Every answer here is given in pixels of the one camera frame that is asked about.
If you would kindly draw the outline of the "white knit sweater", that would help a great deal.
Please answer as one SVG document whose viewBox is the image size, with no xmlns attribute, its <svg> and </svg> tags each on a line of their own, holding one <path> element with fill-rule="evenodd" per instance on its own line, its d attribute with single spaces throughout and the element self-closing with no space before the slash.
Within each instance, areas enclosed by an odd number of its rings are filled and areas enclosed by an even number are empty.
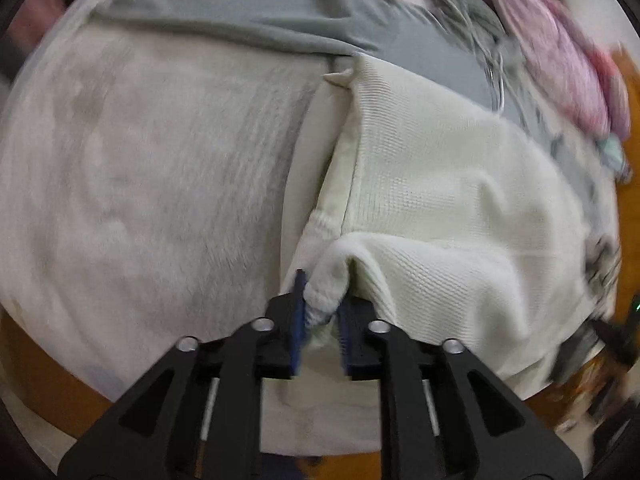
<svg viewBox="0 0 640 480">
<path fill-rule="evenodd" d="M 284 204 L 311 327 L 356 295 L 413 338 L 461 340 L 529 398 L 591 312 L 589 226 L 556 163 L 509 119 L 378 58 L 323 77 Z"/>
</svg>

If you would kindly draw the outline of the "white fluffy blanket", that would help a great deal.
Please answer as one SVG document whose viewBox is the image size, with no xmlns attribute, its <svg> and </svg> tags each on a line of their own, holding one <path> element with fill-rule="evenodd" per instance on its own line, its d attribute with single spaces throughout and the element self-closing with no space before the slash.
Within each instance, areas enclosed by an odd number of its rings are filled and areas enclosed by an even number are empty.
<svg viewBox="0 0 640 480">
<path fill-rule="evenodd" d="M 286 177 L 324 55 L 104 23 L 59 30 L 1 123 L 1 296 L 120 396 L 180 336 L 228 335 L 280 285 Z"/>
</svg>

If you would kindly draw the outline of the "pink purple floral quilt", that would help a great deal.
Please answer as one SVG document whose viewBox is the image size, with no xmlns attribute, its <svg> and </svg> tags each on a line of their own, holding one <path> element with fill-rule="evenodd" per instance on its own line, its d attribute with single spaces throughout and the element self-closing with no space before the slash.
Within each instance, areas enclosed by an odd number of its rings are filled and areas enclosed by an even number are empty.
<svg viewBox="0 0 640 480">
<path fill-rule="evenodd" d="M 490 1 L 520 44 L 526 67 L 549 100 L 597 140 L 630 136 L 628 92 L 612 56 L 600 49 L 561 0 Z"/>
</svg>

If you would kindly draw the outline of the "orange wooden bed frame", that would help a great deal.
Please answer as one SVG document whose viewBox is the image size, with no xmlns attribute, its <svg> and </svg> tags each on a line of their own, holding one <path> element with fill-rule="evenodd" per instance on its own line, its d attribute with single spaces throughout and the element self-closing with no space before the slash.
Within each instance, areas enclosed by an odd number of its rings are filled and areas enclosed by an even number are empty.
<svg viewBox="0 0 640 480">
<path fill-rule="evenodd" d="M 616 194 L 622 266 L 613 320 L 621 323 L 628 318 L 639 293 L 639 181 L 632 179 L 617 185 Z M 1 318 L 1 364 L 17 400 L 41 419 L 40 431 L 23 416 L 16 421 L 28 445 L 42 461 L 38 474 L 40 477 L 53 474 L 74 440 L 111 407 L 111 401 L 58 365 L 8 314 Z M 585 417 L 588 401 L 603 389 L 612 394 L 605 411 L 612 414 L 620 410 L 627 402 L 626 392 L 638 376 L 637 365 L 617 363 L 612 351 L 602 350 L 566 384 L 543 388 L 525 404 L 544 426 L 557 430 L 572 415 Z M 376 479 L 381 464 L 380 452 L 374 451 L 302 457 L 265 454 L 259 466 L 264 479 Z"/>
</svg>

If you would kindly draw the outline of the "grey hoodie with drawstrings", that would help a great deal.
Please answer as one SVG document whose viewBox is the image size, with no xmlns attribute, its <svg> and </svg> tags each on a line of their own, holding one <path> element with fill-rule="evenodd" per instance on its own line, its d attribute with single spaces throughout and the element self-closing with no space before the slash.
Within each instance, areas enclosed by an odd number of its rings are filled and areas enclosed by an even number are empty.
<svg viewBox="0 0 640 480">
<path fill-rule="evenodd" d="M 395 64 L 519 125 L 592 205 L 593 178 L 518 76 L 520 49 L 483 0 L 106 0 L 99 18 L 199 32 L 288 53 L 348 61 L 362 53 Z"/>
</svg>

